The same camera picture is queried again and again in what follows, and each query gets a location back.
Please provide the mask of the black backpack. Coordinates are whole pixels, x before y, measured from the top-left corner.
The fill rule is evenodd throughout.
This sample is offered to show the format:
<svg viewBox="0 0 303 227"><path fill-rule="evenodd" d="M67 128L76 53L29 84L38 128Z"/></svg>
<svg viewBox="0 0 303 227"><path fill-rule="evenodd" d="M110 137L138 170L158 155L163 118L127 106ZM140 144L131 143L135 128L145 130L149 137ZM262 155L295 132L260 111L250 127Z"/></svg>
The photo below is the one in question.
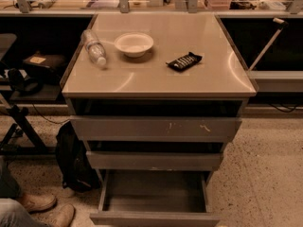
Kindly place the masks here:
<svg viewBox="0 0 303 227"><path fill-rule="evenodd" d="M86 148L70 121L60 127L56 139L55 155L62 173L62 187L79 193L100 188L98 174L91 168Z"/></svg>

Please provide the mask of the grey drawer cabinet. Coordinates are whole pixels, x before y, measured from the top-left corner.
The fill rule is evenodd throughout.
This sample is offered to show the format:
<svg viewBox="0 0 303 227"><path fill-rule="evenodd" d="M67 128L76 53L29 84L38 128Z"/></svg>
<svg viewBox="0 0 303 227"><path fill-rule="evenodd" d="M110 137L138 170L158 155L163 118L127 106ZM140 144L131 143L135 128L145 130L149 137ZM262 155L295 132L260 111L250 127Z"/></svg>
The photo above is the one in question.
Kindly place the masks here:
<svg viewBox="0 0 303 227"><path fill-rule="evenodd" d="M218 17L212 13L102 12L93 28L108 61L104 68L80 52L64 84L71 116L237 117L256 87L248 78ZM115 39L130 32L153 38L142 57L130 58L115 48ZM167 62L188 52L202 60L184 72ZM86 141L88 151L194 153L223 156L229 142Z"/></svg>

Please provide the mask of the white bowl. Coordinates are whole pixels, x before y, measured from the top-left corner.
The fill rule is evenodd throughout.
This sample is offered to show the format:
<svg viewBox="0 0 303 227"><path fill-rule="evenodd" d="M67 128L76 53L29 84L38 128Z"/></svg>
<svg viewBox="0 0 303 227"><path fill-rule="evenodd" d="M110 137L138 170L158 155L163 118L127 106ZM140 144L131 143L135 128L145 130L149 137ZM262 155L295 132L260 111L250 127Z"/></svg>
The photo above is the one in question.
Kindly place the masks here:
<svg viewBox="0 0 303 227"><path fill-rule="evenodd" d="M141 32L124 33L115 39L114 45L125 56L138 58L153 47L153 38Z"/></svg>

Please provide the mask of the black headphones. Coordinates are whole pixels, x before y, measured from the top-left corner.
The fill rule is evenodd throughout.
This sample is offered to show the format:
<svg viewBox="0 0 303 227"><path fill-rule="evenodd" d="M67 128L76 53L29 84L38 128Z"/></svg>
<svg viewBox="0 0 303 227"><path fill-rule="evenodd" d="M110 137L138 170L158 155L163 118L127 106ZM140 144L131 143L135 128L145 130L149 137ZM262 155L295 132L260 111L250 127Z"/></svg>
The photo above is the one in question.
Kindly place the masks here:
<svg viewBox="0 0 303 227"><path fill-rule="evenodd" d="M24 78L16 68L9 69L8 77L10 88L23 96L36 94L43 88L43 84L40 81L35 78Z"/></svg>

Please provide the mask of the open bottom drawer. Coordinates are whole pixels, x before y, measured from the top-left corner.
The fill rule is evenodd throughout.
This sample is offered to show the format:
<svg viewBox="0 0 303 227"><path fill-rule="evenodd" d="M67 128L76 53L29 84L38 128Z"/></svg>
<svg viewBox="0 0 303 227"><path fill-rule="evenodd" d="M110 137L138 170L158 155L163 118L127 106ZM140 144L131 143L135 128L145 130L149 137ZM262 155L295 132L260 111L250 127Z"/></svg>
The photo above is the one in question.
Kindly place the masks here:
<svg viewBox="0 0 303 227"><path fill-rule="evenodd" d="M201 172L108 170L98 210L102 227L215 227Z"/></svg>

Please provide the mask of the black snack bar wrapper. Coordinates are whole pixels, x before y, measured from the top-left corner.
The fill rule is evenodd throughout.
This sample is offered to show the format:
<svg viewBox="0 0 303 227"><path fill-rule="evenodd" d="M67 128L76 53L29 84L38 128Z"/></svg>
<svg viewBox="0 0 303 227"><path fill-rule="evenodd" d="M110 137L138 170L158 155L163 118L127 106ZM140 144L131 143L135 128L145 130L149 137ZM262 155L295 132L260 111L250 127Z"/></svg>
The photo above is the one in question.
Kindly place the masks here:
<svg viewBox="0 0 303 227"><path fill-rule="evenodd" d="M176 71L184 72L192 66L198 64L202 60L202 56L188 52L185 56L180 57L174 61L167 62L167 67Z"/></svg>

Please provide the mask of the clear plastic water bottle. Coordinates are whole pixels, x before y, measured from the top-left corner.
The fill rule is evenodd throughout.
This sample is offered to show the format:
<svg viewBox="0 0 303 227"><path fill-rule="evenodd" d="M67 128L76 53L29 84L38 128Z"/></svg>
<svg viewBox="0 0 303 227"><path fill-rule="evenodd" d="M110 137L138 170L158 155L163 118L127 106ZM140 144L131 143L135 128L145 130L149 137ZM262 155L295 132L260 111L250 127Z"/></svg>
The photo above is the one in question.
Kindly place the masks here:
<svg viewBox="0 0 303 227"><path fill-rule="evenodd" d="M92 29L85 29L82 32L81 39L91 62L100 68L104 68L107 62L106 52L97 34Z"/></svg>

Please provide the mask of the top drawer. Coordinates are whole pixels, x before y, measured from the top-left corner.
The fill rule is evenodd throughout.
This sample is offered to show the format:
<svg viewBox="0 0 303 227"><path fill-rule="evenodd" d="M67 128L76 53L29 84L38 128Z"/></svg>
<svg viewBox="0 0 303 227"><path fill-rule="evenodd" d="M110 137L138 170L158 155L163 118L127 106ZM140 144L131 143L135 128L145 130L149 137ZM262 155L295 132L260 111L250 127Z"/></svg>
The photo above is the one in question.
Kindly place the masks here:
<svg viewBox="0 0 303 227"><path fill-rule="evenodd" d="M142 142L230 142L237 117L71 116L80 140Z"/></svg>

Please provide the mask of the white-tipped grey rod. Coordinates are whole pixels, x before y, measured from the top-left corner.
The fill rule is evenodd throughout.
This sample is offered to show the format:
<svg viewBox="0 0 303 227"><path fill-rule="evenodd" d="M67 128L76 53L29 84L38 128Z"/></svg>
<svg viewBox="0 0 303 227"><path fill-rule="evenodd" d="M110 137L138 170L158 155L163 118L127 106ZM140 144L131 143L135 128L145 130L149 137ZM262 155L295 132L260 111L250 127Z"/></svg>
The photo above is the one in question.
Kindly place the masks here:
<svg viewBox="0 0 303 227"><path fill-rule="evenodd" d="M270 46L276 40L276 38L281 33L281 31L288 25L288 23L285 20L280 19L280 18L276 18L276 17L273 19L273 22L277 24L277 30L274 33L274 35L272 36L272 38L268 41L268 43L259 52L259 54L256 57L256 59L254 60L254 62L249 67L249 71L252 71L256 67L256 65L258 64L258 62L261 60L261 58L264 56L264 54L267 52L267 50L270 48Z"/></svg>

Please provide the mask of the middle drawer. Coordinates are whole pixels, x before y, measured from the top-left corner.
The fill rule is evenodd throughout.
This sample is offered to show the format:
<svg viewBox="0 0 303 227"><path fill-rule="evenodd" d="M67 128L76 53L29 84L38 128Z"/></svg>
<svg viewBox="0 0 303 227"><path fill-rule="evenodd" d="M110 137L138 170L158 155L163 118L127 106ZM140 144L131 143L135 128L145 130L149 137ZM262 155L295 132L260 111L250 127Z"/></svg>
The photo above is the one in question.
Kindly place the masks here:
<svg viewBox="0 0 303 227"><path fill-rule="evenodd" d="M213 171L217 170L223 156L194 153L136 153L88 151L87 159L94 169L127 170L181 170Z"/></svg>

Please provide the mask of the black box with label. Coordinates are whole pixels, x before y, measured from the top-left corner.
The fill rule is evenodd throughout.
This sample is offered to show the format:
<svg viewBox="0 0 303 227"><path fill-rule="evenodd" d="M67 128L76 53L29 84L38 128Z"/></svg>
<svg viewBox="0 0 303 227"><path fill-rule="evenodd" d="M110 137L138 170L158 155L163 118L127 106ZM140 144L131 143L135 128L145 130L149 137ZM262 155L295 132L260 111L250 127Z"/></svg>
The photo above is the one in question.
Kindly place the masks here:
<svg viewBox="0 0 303 227"><path fill-rule="evenodd" d="M67 64L64 55L34 54L23 60L23 69L30 77L43 83L58 84Z"/></svg>

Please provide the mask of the black stand frame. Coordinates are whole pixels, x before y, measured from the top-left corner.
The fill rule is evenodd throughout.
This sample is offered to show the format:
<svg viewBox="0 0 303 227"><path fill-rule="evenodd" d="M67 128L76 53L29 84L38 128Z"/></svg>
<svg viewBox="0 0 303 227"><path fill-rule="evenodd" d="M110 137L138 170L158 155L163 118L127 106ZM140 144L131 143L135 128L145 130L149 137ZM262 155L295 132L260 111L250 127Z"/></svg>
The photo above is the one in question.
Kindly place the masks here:
<svg viewBox="0 0 303 227"><path fill-rule="evenodd" d="M8 115L14 120L9 130L0 142L1 155L51 155L55 153L54 147L48 147L39 134L33 129L27 121L27 110L20 109L17 105L10 105L6 99L0 94L0 102L4 105ZM21 147L16 143L11 144L9 141L13 136L27 136L32 143L32 147Z"/></svg>

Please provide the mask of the person's leg in jeans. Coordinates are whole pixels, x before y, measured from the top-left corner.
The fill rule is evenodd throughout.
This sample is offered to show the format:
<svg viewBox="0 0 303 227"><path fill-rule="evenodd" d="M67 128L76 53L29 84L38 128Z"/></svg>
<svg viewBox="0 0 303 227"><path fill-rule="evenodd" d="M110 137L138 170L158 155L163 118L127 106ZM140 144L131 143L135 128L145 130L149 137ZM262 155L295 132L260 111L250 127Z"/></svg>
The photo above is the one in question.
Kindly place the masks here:
<svg viewBox="0 0 303 227"><path fill-rule="evenodd" d="M48 227L35 220L16 200L24 193L0 158L0 227Z"/></svg>

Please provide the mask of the tan shoe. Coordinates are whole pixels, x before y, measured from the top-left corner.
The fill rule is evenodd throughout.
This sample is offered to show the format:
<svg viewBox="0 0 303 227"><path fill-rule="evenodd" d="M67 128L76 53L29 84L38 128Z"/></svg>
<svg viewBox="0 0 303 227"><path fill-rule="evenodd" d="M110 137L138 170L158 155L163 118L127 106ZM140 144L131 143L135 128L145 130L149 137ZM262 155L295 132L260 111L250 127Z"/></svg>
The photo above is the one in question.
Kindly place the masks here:
<svg viewBox="0 0 303 227"><path fill-rule="evenodd" d="M24 193L16 199L29 213L43 212L52 208L57 199L54 195L33 195Z"/></svg>
<svg viewBox="0 0 303 227"><path fill-rule="evenodd" d="M52 219L51 227L69 227L75 215L75 207L72 204L64 205Z"/></svg>

